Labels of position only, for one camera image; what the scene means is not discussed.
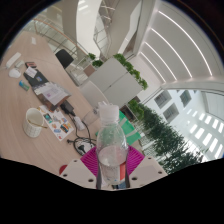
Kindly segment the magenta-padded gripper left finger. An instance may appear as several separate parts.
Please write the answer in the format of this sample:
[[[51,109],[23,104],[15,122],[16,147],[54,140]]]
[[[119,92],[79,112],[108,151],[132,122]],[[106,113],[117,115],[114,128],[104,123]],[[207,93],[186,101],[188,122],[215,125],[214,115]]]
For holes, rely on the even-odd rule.
[[[60,176],[76,185],[89,189],[101,188],[101,171],[96,148],[93,147],[80,159],[73,159]]]

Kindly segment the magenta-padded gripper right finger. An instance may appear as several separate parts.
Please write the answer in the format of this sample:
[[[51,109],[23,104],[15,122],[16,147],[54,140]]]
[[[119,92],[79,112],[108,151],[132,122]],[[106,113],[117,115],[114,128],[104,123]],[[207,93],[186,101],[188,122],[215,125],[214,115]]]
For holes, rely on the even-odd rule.
[[[144,156],[137,149],[129,147],[125,173],[127,188],[140,188],[166,175],[167,173],[152,156]]]

